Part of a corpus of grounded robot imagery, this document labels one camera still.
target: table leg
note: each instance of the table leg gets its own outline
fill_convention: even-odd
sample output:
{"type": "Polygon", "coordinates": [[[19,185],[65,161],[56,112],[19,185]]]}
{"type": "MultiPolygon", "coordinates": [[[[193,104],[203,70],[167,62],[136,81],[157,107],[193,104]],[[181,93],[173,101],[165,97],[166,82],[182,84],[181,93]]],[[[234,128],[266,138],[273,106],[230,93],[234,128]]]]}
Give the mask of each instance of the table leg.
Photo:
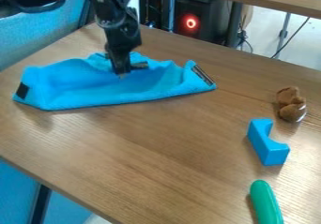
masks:
{"type": "MultiPolygon", "coordinates": [[[[278,44],[277,51],[282,47],[282,45],[283,45],[283,43],[284,43],[287,26],[288,26],[289,23],[290,23],[290,17],[291,17],[291,13],[290,13],[290,12],[287,12],[287,13],[286,13],[286,16],[285,16],[284,23],[283,23],[283,29],[282,29],[281,34],[280,34],[280,40],[279,40],[279,44],[278,44]]],[[[275,59],[279,59],[279,56],[280,56],[280,53],[278,53],[274,58],[275,58],[275,59]]]]}
{"type": "Polygon", "coordinates": [[[233,2],[225,41],[226,47],[235,48],[237,46],[237,33],[241,21],[242,9],[242,3],[233,2]]]}
{"type": "Polygon", "coordinates": [[[32,216],[29,224],[42,224],[46,216],[46,211],[52,191],[44,185],[39,185],[38,195],[34,203],[32,216]]]}
{"type": "Polygon", "coordinates": [[[174,32],[174,21],[175,21],[175,0],[169,0],[169,19],[168,19],[168,30],[174,32]]]}

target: cable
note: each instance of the cable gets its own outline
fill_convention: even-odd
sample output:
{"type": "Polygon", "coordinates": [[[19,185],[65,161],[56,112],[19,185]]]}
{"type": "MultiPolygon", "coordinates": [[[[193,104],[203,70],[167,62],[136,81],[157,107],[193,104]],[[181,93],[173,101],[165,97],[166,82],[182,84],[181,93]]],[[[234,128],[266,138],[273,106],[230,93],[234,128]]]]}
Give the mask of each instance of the cable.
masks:
{"type": "Polygon", "coordinates": [[[250,53],[253,54],[254,49],[253,49],[252,45],[250,44],[250,42],[247,41],[246,39],[244,39],[244,42],[245,42],[246,44],[248,44],[248,46],[249,46],[249,48],[250,48],[250,53]]]}
{"type": "Polygon", "coordinates": [[[239,23],[239,29],[241,30],[241,32],[240,32],[240,42],[238,45],[242,45],[245,42],[246,44],[248,44],[250,48],[250,53],[253,54],[254,48],[252,47],[251,43],[247,40],[247,38],[249,37],[246,35],[246,31],[243,29],[243,25],[241,22],[239,23]]]}
{"type": "Polygon", "coordinates": [[[308,22],[308,20],[310,20],[310,17],[308,17],[303,24],[298,28],[298,30],[285,42],[284,45],[281,46],[281,48],[275,52],[274,55],[272,55],[270,58],[274,58],[277,54],[279,54],[289,43],[290,41],[293,39],[293,37],[296,36],[296,34],[302,29],[303,26],[305,26],[305,24],[308,22]]]}

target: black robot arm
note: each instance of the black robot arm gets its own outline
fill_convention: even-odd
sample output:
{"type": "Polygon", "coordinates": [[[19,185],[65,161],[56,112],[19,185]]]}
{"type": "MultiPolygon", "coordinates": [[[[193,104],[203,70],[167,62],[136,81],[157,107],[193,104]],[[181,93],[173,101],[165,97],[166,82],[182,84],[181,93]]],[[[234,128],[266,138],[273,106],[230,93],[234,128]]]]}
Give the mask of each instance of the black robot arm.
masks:
{"type": "Polygon", "coordinates": [[[96,12],[96,22],[103,28],[108,43],[105,50],[116,74],[129,73],[130,51],[142,44],[137,13],[128,7],[130,0],[90,0],[96,12]]]}

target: blue plastic object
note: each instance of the blue plastic object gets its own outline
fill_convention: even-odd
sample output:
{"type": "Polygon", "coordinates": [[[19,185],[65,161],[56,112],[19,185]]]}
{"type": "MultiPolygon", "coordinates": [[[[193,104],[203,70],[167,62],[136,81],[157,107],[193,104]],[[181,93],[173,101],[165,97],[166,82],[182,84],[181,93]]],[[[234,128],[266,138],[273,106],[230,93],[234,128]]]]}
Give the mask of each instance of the blue plastic object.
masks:
{"type": "Polygon", "coordinates": [[[13,99],[52,111],[147,101],[216,88],[215,83],[206,82],[193,71],[196,64],[191,60],[179,67],[171,60],[155,61],[138,52],[132,52],[130,60],[133,64],[147,62],[149,68],[133,70],[121,79],[102,53],[46,67],[28,67],[22,76],[23,94],[13,99]]]}
{"type": "Polygon", "coordinates": [[[248,130],[248,138],[265,166],[283,164],[290,152],[287,144],[275,142],[268,137],[272,127],[271,119],[252,119],[248,130]]]}

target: black label on cloth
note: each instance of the black label on cloth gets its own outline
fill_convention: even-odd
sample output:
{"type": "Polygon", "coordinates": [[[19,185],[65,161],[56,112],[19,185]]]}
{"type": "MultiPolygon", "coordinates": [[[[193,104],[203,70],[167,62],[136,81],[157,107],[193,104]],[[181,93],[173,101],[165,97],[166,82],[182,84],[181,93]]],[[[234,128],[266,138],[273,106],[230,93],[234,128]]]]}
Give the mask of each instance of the black label on cloth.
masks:
{"type": "Polygon", "coordinates": [[[21,99],[25,99],[26,95],[28,94],[28,91],[29,91],[29,86],[20,82],[16,95],[21,99]]]}

